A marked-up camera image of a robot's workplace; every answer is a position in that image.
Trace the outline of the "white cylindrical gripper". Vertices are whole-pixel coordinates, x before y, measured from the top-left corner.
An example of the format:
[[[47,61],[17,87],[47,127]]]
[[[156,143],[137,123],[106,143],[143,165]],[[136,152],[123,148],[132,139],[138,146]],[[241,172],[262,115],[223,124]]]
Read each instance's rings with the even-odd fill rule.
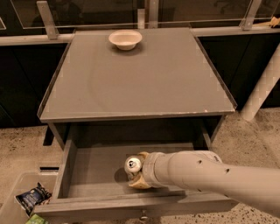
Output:
[[[159,158],[164,157],[163,152],[142,151],[137,154],[142,166],[142,175],[135,176],[130,182],[129,186],[135,189],[149,189],[166,187],[166,184],[159,181],[156,176],[156,162]]]

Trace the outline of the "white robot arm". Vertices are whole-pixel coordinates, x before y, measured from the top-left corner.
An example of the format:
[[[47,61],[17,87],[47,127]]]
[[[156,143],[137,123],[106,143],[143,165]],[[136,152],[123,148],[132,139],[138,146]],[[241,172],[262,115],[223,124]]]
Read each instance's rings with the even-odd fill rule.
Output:
[[[280,170],[224,164],[208,150],[175,153],[140,152],[124,163],[129,185],[136,189],[177,186],[224,195],[280,217]]]

